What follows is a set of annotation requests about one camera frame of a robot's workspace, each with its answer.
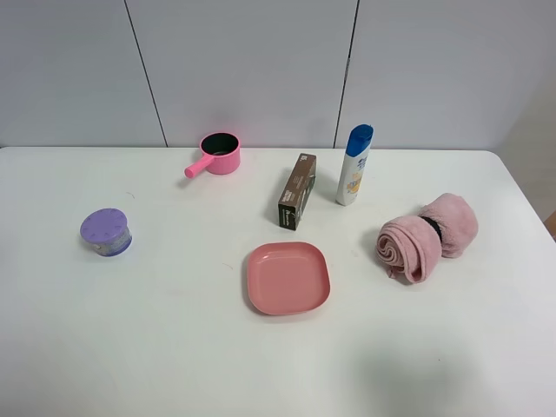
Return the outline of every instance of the round container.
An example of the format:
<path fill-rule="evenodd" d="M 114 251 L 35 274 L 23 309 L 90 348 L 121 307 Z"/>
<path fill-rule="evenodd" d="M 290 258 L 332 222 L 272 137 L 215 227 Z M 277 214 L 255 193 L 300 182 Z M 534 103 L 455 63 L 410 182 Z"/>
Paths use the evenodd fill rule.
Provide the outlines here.
<path fill-rule="evenodd" d="M 121 254 L 131 243 L 128 219 L 117 208 L 103 208 L 87 217 L 81 237 L 101 256 Z"/>

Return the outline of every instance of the pink towel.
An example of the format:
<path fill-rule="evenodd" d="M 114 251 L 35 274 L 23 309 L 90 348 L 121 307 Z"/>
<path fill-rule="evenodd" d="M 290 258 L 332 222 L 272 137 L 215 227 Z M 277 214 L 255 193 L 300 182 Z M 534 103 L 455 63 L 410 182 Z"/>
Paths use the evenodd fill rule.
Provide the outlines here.
<path fill-rule="evenodd" d="M 390 267 L 388 276 L 403 273 L 412 283 L 423 282 L 441 255 L 461 256 L 478 231 L 477 218 L 466 201 L 446 193 L 419 215 L 404 215 L 382 226 L 376 252 Z"/>

